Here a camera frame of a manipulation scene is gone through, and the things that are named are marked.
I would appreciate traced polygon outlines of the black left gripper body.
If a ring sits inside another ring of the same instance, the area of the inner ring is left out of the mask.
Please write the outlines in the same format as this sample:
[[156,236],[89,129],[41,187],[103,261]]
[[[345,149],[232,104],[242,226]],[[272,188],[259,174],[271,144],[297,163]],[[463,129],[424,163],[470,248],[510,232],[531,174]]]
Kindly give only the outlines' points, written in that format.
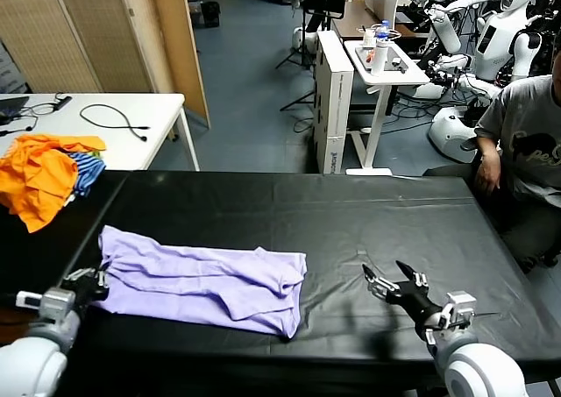
[[65,279],[65,289],[75,293],[75,312],[83,312],[92,301],[104,301],[109,295],[108,285],[97,276]]

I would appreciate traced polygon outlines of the person's bare hand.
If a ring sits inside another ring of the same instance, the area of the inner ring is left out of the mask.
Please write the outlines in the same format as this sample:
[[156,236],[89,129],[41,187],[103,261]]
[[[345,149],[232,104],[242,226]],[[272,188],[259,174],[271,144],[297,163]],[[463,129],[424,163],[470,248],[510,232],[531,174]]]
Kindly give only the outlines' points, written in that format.
[[477,189],[490,195],[495,189],[500,188],[501,158],[496,149],[483,152],[481,162],[475,176]]

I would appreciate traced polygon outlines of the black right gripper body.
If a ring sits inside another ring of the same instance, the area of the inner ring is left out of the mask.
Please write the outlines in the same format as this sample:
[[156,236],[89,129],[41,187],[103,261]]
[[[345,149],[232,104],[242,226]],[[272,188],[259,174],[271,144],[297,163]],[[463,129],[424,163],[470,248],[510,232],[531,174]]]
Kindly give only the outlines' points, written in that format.
[[398,289],[387,292],[386,302],[403,308],[417,327],[434,325],[435,322],[430,319],[442,311],[442,307],[429,298],[426,286],[400,285]]

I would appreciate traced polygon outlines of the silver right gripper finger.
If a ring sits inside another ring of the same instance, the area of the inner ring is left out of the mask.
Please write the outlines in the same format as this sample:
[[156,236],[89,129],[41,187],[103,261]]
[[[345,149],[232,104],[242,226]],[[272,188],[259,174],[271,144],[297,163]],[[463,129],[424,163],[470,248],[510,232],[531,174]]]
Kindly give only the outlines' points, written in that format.
[[394,295],[400,291],[397,284],[376,275],[366,264],[362,265],[362,269],[368,291],[378,299],[386,299],[389,295]]
[[406,276],[409,281],[412,281],[416,287],[429,287],[428,279],[425,273],[417,272],[412,266],[396,261],[396,265],[400,268],[401,272]]

